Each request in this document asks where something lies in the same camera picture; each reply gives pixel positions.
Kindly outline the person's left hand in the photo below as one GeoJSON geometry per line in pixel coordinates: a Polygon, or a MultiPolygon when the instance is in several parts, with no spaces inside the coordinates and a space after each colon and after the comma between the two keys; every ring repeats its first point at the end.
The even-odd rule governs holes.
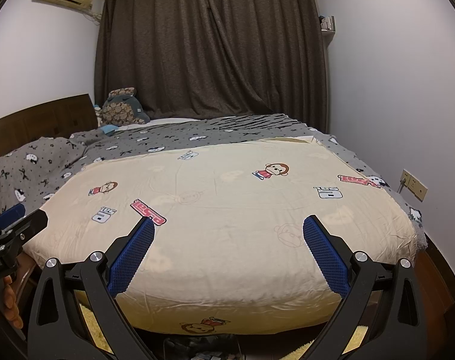
{"type": "Polygon", "coordinates": [[[23,320],[17,307],[17,298],[13,291],[11,284],[13,280],[10,275],[3,278],[4,290],[3,290],[3,306],[0,307],[0,312],[5,316],[6,320],[9,321],[13,328],[22,329],[23,320]]]}

